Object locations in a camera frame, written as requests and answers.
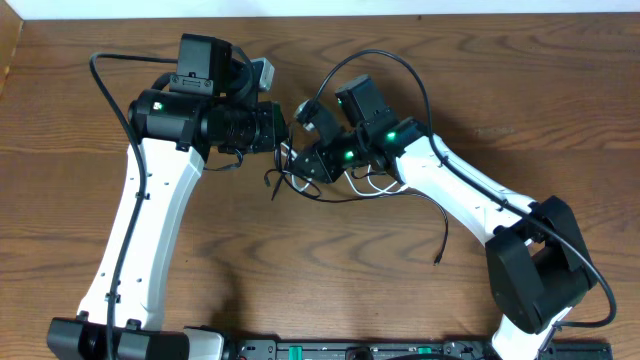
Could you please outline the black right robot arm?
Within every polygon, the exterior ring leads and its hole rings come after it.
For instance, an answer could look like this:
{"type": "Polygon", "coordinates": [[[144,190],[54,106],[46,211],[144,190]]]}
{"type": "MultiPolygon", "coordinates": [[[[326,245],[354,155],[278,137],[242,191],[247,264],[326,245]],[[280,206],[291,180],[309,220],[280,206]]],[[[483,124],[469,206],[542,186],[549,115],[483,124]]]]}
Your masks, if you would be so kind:
{"type": "Polygon", "coordinates": [[[552,328],[596,284],[571,208],[552,196],[543,202],[493,181],[453,153],[425,123],[400,119],[368,75],[335,96],[351,125],[313,100],[295,119],[319,139],[300,152],[293,174],[329,184],[349,169],[370,166],[426,195],[483,245],[492,296],[503,314],[491,345],[502,359],[535,359],[552,328]]]}

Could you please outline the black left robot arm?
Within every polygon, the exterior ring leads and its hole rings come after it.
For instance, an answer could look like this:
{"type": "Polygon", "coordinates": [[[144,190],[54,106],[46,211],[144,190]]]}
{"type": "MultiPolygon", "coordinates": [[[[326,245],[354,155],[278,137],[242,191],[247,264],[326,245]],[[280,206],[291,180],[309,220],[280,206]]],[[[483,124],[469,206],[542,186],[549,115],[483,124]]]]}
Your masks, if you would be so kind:
{"type": "Polygon", "coordinates": [[[276,151],[287,137],[264,99],[273,65],[227,41],[185,34],[170,71],[116,115],[129,141],[126,181],[94,280],[72,318],[47,334],[60,359],[233,359],[235,345],[205,326],[163,327],[170,264],[191,194],[212,151],[276,151]]]}

